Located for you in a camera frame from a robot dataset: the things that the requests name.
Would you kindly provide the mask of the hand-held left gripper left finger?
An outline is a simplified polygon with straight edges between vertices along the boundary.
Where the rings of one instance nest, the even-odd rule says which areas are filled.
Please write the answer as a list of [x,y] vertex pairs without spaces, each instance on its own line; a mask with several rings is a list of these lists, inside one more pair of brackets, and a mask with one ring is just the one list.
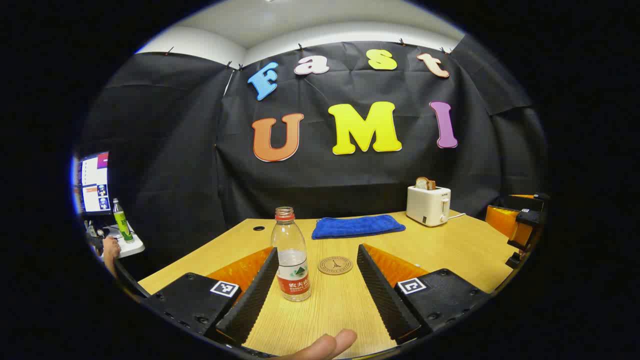
[[277,249],[267,247],[207,276],[187,272],[141,303],[186,331],[242,346],[263,308],[277,269]]

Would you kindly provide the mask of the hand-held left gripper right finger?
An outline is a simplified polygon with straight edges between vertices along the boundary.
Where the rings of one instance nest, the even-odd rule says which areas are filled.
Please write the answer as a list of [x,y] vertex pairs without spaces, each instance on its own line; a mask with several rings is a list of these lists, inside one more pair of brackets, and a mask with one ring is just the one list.
[[382,323],[399,345],[461,321],[490,299],[450,269],[427,272],[370,244],[359,244],[356,262]]

